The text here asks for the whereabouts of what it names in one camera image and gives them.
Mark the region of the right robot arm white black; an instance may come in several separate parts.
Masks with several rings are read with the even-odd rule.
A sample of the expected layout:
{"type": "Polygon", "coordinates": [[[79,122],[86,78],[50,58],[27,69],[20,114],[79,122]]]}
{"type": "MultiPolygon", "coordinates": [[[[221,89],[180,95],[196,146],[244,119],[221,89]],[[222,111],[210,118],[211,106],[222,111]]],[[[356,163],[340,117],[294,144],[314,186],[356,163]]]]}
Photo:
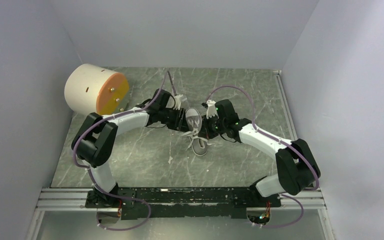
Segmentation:
{"type": "Polygon", "coordinates": [[[274,159],[277,172],[254,182],[250,202],[262,207],[269,196],[288,193],[297,195],[310,185],[316,185],[321,173],[307,142],[301,138],[290,140],[272,135],[247,118],[239,118],[230,100],[203,103],[206,113],[202,116],[199,136],[213,139],[217,136],[233,143],[249,145],[274,159]]]}

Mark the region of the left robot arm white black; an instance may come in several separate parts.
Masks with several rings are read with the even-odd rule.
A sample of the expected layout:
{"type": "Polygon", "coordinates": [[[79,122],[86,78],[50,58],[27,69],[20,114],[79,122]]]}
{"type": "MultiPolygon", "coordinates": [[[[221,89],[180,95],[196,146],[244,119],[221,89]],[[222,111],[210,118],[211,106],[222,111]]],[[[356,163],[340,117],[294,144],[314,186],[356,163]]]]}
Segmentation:
{"type": "Polygon", "coordinates": [[[106,208],[114,207],[118,201],[133,200],[122,196],[108,162],[118,135],[136,128],[145,128],[162,123],[175,131],[186,132],[186,109],[181,107],[186,97],[171,94],[158,88],[153,97],[125,112],[87,115],[71,143],[74,163],[84,168],[92,180],[95,197],[106,208]]]}

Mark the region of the white shoelace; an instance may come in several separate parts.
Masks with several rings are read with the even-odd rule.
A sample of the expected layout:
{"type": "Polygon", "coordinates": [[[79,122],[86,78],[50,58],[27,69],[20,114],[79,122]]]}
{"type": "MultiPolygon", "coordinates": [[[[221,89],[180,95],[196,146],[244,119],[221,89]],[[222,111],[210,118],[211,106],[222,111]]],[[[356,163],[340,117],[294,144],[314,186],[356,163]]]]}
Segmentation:
{"type": "Polygon", "coordinates": [[[183,133],[182,136],[189,138],[190,143],[187,148],[191,148],[198,156],[205,155],[208,151],[208,145],[211,146],[213,144],[208,143],[208,139],[199,136],[202,128],[202,119],[199,116],[190,116],[186,118],[186,122],[189,130],[183,133]]]}

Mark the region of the grey canvas sneaker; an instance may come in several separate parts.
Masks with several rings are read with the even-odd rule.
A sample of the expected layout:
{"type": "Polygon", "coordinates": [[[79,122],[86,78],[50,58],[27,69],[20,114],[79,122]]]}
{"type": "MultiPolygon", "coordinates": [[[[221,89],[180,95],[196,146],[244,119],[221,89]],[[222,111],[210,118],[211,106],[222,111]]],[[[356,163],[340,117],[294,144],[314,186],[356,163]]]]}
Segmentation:
{"type": "Polygon", "coordinates": [[[189,139],[187,148],[191,148],[197,156],[204,156],[208,151],[208,141],[199,136],[203,126],[200,113],[195,108],[188,108],[185,112],[185,120],[188,126],[188,131],[182,136],[188,137],[189,139]]]}

